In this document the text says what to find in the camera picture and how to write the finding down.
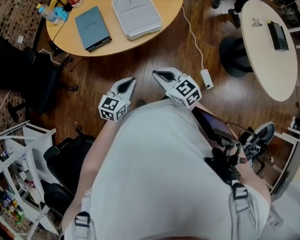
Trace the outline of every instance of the wooden floor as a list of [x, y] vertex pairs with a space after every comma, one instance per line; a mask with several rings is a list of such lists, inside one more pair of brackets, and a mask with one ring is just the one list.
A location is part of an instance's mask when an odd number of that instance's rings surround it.
[[[235, 29], [227, 15], [228, 9], [233, 8], [234, 1], [222, 1], [218, 9], [211, 8], [211, 0], [183, 2], [185, 15], [191, 22], [192, 31], [204, 55], [203, 65], [211, 75], [214, 84], [212, 89], [204, 88], [200, 75], [201, 55], [195, 47], [181, 9], [165, 31], [140, 47], [104, 57], [82, 58], [71, 55], [74, 61], [64, 69], [62, 81], [78, 85], [79, 90], [70, 92], [61, 89], [58, 93], [58, 106], [42, 116], [31, 115], [31, 121], [45, 128], [56, 128], [57, 143], [67, 137], [75, 137], [77, 126], [83, 126], [85, 134], [97, 136], [105, 123], [100, 119], [98, 105], [102, 95], [115, 81], [126, 77], [137, 79], [131, 102], [131, 107], [134, 108], [138, 99], [142, 98], [150, 103], [164, 96], [163, 90], [152, 77], [152, 71], [162, 67], [175, 67], [199, 84], [202, 90], [200, 102], [217, 117], [254, 129], [271, 121], [277, 132], [286, 132], [292, 117], [300, 117], [300, 109], [296, 108], [296, 102], [300, 103], [300, 94], [297, 96], [295, 91], [284, 102], [274, 101], [262, 90], [253, 73], [236, 79], [228, 75], [220, 63], [221, 40], [229, 35], [241, 37], [241, 30]], [[48, 50], [49, 40], [44, 27], [37, 50]], [[61, 61], [64, 56], [61, 54], [55, 60]], [[300, 49], [297, 50], [297, 59], [300, 81]], [[266, 160], [274, 157], [276, 164], [283, 169], [290, 151], [289, 144], [275, 137], [267, 149]], [[270, 184], [278, 176], [274, 169], [266, 167], [264, 177]]]

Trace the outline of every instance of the table base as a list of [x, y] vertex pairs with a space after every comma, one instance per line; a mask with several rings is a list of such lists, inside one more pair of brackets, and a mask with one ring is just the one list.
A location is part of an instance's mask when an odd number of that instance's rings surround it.
[[219, 58], [225, 71], [235, 78], [253, 72], [242, 38], [225, 37], [219, 46]]

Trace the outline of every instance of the small metal object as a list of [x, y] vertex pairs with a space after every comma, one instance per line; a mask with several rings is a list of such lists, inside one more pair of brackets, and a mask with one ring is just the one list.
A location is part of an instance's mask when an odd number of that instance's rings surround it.
[[259, 22], [259, 18], [252, 18], [253, 20], [253, 24], [251, 25], [251, 27], [260, 27], [262, 26], [262, 24]]

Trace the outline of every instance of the black plastic buckle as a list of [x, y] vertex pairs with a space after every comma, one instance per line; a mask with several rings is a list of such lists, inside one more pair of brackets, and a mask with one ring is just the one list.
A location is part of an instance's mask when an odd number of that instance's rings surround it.
[[90, 214], [86, 211], [82, 211], [75, 216], [74, 224], [79, 227], [89, 228], [90, 219]]
[[248, 197], [248, 190], [247, 188], [242, 185], [241, 183], [235, 183], [231, 186], [232, 188], [232, 193], [233, 193], [233, 199], [238, 200], [238, 199], [245, 199]]

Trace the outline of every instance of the round wooden table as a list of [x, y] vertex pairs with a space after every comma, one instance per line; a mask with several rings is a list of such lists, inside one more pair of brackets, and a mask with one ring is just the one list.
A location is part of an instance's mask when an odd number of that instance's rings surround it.
[[[54, 8], [56, 2], [56, 0], [52, 0], [49, 7]], [[175, 19], [180, 11], [183, 0], [152, 0], [162, 18], [162, 28], [160, 31], [146, 34], [133, 41], [127, 40], [111, 2], [112, 0], [83, 0], [83, 4], [80, 7], [73, 8], [69, 13], [68, 20], [64, 23], [63, 27], [63, 23], [54, 25], [53, 23], [47, 21], [46, 28], [51, 40], [54, 39], [53, 42], [60, 49], [73, 55], [92, 57], [121, 53], [123, 51], [140, 46], [159, 35]], [[88, 52], [84, 49], [81, 42], [75, 18], [95, 6], [98, 6], [102, 14], [112, 41], [94, 50], [93, 52]]]
[[[252, 27], [253, 18], [262, 26]], [[275, 50], [267, 22], [282, 26], [289, 50]], [[234, 77], [254, 72], [263, 90], [283, 102], [294, 92], [298, 61], [294, 42], [280, 16], [266, 3], [249, 0], [242, 8], [242, 38], [228, 36], [219, 47], [224, 69]]]

